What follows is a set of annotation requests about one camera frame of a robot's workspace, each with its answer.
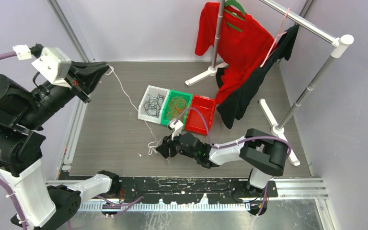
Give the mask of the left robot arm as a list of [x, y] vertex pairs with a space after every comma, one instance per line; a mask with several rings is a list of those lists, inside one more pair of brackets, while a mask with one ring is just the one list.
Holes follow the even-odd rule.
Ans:
[[72, 62], [66, 69], [70, 87], [46, 81], [32, 91], [0, 74], [0, 184], [17, 210], [13, 224], [55, 230], [81, 203], [98, 195], [119, 195], [119, 176], [112, 172], [99, 171], [70, 186], [48, 186], [42, 173], [43, 124], [74, 97], [90, 102], [89, 95], [108, 70], [105, 62]]

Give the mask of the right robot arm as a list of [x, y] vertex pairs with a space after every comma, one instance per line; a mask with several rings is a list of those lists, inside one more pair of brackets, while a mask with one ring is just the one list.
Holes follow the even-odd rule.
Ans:
[[165, 136], [156, 147], [156, 151], [164, 158], [184, 155], [207, 169], [232, 161], [249, 163], [252, 170], [247, 191], [254, 197], [265, 191], [270, 179], [284, 174], [285, 162], [291, 150], [286, 140], [254, 128], [248, 129], [244, 136], [223, 144], [204, 143], [193, 134], [185, 133]]

